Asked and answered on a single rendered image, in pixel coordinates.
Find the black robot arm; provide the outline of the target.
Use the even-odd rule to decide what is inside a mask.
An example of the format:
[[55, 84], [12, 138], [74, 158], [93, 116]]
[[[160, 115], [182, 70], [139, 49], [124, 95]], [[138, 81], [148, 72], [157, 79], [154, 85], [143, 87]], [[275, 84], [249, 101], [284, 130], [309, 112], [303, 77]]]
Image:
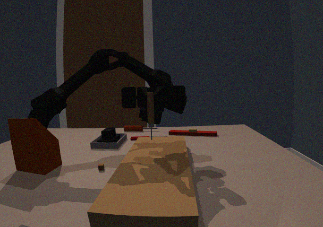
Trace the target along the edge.
[[[109, 56], [118, 58], [117, 61], [109, 63]], [[51, 88], [42, 95], [31, 100], [31, 110], [28, 119], [36, 118], [46, 129], [50, 120], [60, 114], [66, 108], [66, 99], [75, 92], [94, 74], [100, 74], [106, 70], [125, 67], [137, 76], [143, 78], [150, 87], [168, 86], [169, 95], [172, 95], [171, 76], [161, 70], [153, 70], [140, 61], [132, 58], [127, 52], [118, 52], [113, 49], [100, 49], [96, 51], [88, 63], [66, 80], [59, 87]]]

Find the tan wooden floor panel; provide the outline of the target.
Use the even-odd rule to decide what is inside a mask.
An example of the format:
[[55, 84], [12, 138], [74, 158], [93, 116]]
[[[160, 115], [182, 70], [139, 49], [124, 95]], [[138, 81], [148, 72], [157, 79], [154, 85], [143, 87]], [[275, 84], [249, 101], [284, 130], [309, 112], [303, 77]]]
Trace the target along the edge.
[[138, 137], [87, 214], [91, 227], [198, 227], [185, 137]]

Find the red flat bar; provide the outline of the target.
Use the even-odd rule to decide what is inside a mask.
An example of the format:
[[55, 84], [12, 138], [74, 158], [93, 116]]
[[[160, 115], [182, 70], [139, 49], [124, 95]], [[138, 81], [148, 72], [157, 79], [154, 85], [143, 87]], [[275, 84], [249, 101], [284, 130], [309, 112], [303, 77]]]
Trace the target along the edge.
[[188, 131], [170, 130], [169, 135], [212, 137], [212, 136], [217, 136], [217, 131], [197, 131], [197, 129], [189, 129]]

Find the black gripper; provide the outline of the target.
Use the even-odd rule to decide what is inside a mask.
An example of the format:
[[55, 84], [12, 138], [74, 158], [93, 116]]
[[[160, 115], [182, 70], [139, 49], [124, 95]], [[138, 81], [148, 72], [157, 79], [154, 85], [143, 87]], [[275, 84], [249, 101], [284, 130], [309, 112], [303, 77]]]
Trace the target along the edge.
[[123, 87], [121, 89], [123, 108], [135, 108], [136, 99], [139, 108], [147, 107], [147, 92], [153, 92], [154, 106], [168, 107], [169, 98], [172, 98], [172, 107], [184, 107], [186, 105], [186, 93], [184, 86], [172, 86], [172, 95], [169, 95], [168, 86], [158, 87]]

